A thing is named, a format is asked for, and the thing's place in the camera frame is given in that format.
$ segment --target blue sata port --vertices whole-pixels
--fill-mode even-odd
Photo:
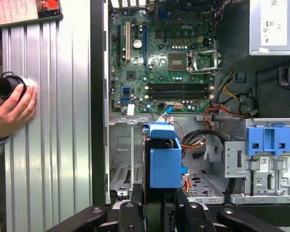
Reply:
[[[121,98],[120,102],[130,102],[130,98]]]
[[[122,88],[123,92],[129,92],[130,93],[130,88]]]

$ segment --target finger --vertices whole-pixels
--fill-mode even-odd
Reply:
[[[22,99],[15,106],[15,108],[11,111],[10,114],[12,117],[17,118],[24,112],[24,110],[28,107],[31,101],[33,92],[34,92],[34,86],[28,86]]]
[[[33,117],[34,117],[34,114],[35,114],[35,109],[31,112],[31,114],[30,114],[29,116],[27,116],[27,117],[23,120],[23,122],[24,122],[24,123],[27,123],[27,122],[29,122],[30,120],[32,120]]]
[[[33,92],[33,95],[31,97],[31,100],[30,100],[28,106],[19,116],[19,120],[25,120],[34,111],[36,98],[37,98],[37,91],[35,90]]]
[[[18,86],[16,86],[13,93],[10,95],[9,99],[6,100],[0,106],[0,110],[2,110],[4,113],[11,112],[14,109],[14,107],[16,106],[16,104],[18,103],[18,100],[20,98],[20,95],[21,95],[23,89],[24,89],[23,84],[19,84]]]

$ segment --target cpu socket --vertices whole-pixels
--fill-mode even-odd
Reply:
[[[187,70],[187,56],[186,53],[169,54],[169,71],[186,71]]]

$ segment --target screw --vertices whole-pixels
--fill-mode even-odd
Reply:
[[[196,207],[198,207],[198,205],[196,203],[191,203],[190,207],[195,209]]]
[[[102,210],[99,209],[99,208],[94,208],[94,210],[92,210],[92,212],[95,213],[95,214],[98,214],[98,213],[101,213]]]
[[[128,204],[126,204],[126,207],[131,208],[131,207],[133,207],[133,204],[132,203],[128,203]]]
[[[225,208],[223,209],[224,212],[226,212],[227,214],[232,214],[233,211],[231,209]]]

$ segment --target power supply label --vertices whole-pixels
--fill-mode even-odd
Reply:
[[[262,0],[261,46],[287,45],[287,0]]]

